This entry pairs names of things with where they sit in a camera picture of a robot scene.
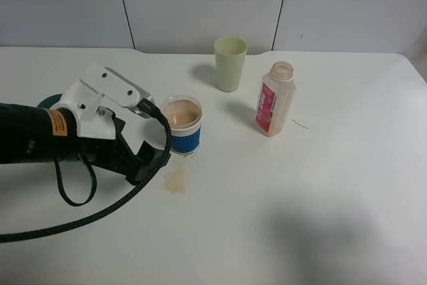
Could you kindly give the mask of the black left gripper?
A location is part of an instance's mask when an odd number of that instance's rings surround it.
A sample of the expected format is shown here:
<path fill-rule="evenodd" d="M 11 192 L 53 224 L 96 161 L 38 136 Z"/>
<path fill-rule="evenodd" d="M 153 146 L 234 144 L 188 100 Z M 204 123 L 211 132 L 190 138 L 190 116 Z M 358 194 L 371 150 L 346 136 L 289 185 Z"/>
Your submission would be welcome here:
<path fill-rule="evenodd" d="M 133 153 L 121 134 L 125 122 L 113 116 L 115 138 L 95 139 L 77 136 L 77 123 L 70 111 L 61 114 L 67 121 L 68 136 L 59 145 L 63 149 L 55 156 L 55 163 L 83 162 L 89 167 L 97 167 L 125 176 L 133 186 L 150 181 L 160 168 L 166 166 L 170 159 L 167 149 L 157 149 L 144 141 L 139 151 Z"/>

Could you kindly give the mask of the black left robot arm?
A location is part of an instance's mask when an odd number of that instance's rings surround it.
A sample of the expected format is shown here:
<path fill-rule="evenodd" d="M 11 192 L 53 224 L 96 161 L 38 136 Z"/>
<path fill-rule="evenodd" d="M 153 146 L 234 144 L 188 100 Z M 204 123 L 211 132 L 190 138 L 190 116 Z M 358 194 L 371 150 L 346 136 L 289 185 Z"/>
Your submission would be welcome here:
<path fill-rule="evenodd" d="M 134 154 L 121 132 L 125 122 L 109 117 L 113 139 L 78 137 L 71 111 L 1 104 L 1 163 L 78 162 L 124 175 L 133 186 L 164 167 L 170 154 L 143 142 Z"/>

